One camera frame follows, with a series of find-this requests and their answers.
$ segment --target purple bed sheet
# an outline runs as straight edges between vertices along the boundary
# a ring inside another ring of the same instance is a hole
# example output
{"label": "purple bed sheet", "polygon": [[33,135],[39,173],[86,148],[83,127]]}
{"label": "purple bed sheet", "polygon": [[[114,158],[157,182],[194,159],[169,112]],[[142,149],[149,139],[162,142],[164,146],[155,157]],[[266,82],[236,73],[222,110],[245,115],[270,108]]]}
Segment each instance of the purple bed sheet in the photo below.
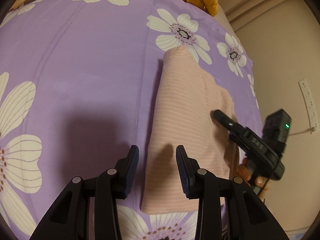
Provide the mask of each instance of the purple bed sheet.
{"label": "purple bed sheet", "polygon": [[238,121],[260,134],[252,61],[191,4],[38,0],[6,16],[0,27],[0,213],[19,240],[29,239],[74,176],[99,175],[134,144],[140,149],[135,183],[119,202],[124,240],[194,237],[196,212],[140,211],[162,58],[180,44],[229,91]]}

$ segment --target silver rivet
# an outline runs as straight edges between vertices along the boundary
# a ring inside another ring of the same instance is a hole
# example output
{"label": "silver rivet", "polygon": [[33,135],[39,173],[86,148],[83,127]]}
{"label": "silver rivet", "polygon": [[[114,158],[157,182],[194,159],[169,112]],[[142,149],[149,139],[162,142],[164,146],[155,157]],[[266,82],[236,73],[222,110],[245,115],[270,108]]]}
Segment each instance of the silver rivet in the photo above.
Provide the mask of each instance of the silver rivet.
{"label": "silver rivet", "polygon": [[107,173],[108,173],[109,175],[115,175],[115,174],[117,173],[117,170],[116,170],[116,169],[109,169],[109,170],[107,171]]}
{"label": "silver rivet", "polygon": [[81,181],[81,178],[80,177],[74,177],[73,179],[72,179],[72,182],[73,183],[79,183]]}
{"label": "silver rivet", "polygon": [[205,169],[199,169],[197,172],[198,172],[200,175],[205,175],[205,174],[207,174],[207,171],[206,171]]}
{"label": "silver rivet", "polygon": [[241,184],[243,182],[243,179],[241,179],[240,177],[235,177],[234,179],[235,183]]}

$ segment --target fingernail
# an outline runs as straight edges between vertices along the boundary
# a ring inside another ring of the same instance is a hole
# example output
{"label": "fingernail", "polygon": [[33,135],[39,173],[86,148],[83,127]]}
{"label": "fingernail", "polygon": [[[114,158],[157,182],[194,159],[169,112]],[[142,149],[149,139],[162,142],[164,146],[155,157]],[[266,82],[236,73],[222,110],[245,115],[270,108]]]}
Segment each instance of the fingernail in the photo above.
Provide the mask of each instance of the fingernail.
{"label": "fingernail", "polygon": [[262,179],[261,179],[261,178],[258,178],[258,179],[257,179],[257,183],[258,183],[259,185],[261,185],[261,184],[262,184]]}

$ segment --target beige wall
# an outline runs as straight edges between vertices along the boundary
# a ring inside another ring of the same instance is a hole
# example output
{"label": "beige wall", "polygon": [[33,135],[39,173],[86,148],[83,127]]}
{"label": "beige wall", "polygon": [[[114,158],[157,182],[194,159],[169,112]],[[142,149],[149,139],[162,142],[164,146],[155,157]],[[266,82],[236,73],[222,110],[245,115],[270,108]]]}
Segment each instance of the beige wall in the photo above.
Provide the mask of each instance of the beige wall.
{"label": "beige wall", "polygon": [[[306,78],[320,118],[320,26],[303,0],[287,0],[236,32],[255,62],[254,84],[261,117],[283,108],[291,133],[309,128],[298,85]],[[283,178],[266,205],[284,230],[311,225],[320,209],[320,132],[289,137]]]}

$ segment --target white power outlet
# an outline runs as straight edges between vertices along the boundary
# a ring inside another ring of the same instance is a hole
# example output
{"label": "white power outlet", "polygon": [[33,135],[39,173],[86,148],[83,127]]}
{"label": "white power outlet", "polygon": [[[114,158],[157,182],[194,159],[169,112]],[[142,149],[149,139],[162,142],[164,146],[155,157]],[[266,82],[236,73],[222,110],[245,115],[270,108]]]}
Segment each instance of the white power outlet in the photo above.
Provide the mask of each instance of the white power outlet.
{"label": "white power outlet", "polygon": [[316,107],[315,107],[315,103],[313,101],[306,79],[299,81],[299,86],[301,88],[304,102],[306,103],[307,112],[309,116],[310,129],[312,129],[311,133],[317,132],[319,130],[319,123],[318,123],[318,117],[316,113]]}

